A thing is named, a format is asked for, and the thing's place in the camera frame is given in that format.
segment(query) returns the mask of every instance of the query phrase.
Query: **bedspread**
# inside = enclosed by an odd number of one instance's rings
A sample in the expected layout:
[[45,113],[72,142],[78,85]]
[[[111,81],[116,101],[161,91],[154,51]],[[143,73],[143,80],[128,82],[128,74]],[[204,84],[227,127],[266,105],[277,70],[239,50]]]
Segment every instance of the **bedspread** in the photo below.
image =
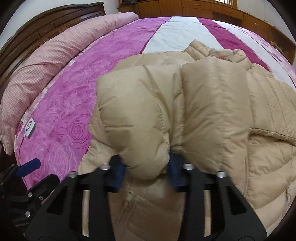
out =
[[[33,102],[19,124],[15,153],[19,164],[33,158],[41,168],[24,178],[27,188],[50,173],[62,180],[77,170],[92,138],[88,131],[96,103],[96,79],[140,53],[182,51],[196,39],[217,50],[242,49],[247,57],[295,90],[296,71],[258,35],[227,23],[188,17],[140,19],[110,32],[73,59]],[[24,124],[36,122],[23,139]]]

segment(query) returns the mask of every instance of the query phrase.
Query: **white wall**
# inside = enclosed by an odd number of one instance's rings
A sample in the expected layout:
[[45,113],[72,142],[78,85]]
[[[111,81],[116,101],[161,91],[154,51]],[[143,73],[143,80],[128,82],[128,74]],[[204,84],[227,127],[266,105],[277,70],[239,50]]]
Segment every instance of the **white wall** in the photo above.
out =
[[237,8],[276,26],[296,43],[284,20],[267,0],[237,0]]
[[100,1],[105,3],[106,14],[118,12],[118,0],[26,0],[14,13],[0,35],[0,49],[23,24],[44,11],[69,4],[89,4]]

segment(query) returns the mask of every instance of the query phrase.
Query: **silver bolt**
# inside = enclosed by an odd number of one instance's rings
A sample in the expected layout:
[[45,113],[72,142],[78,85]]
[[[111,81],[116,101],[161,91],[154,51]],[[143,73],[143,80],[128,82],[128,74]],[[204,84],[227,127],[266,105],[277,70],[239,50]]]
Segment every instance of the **silver bolt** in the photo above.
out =
[[31,213],[30,213],[29,211],[27,211],[27,212],[25,213],[25,215],[26,215],[26,217],[28,218],[28,217],[31,216]]
[[192,164],[184,164],[183,165],[183,168],[185,170],[193,170],[194,169],[194,165],[192,165]]
[[73,177],[77,177],[77,176],[78,176],[78,172],[69,172],[68,173],[68,177],[73,178]]
[[111,168],[111,166],[109,164],[103,164],[100,166],[101,170],[109,170]]
[[217,172],[216,176],[219,178],[224,178],[224,177],[227,177],[227,174],[226,174],[226,172]]

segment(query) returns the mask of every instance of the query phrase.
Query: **pillow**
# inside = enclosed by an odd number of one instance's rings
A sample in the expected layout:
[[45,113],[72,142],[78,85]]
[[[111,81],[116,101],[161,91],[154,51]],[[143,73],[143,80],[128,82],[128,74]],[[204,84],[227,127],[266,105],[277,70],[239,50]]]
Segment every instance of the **pillow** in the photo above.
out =
[[48,82],[78,53],[101,36],[139,17],[132,12],[85,20],[45,42],[11,77],[0,105],[0,141],[13,153],[16,126]]

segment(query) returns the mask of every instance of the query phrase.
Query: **beige puffer jacket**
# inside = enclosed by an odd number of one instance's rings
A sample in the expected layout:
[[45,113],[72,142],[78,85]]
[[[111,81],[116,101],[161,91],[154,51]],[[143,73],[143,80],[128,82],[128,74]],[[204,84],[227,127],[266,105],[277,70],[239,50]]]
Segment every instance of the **beige puffer jacket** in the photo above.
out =
[[163,173],[170,150],[204,172],[227,172],[269,234],[296,195],[295,107],[294,90],[242,50],[194,40],[184,52],[132,56],[97,80],[79,172],[117,153],[128,166],[125,188],[110,195],[117,241],[178,239],[184,194]]

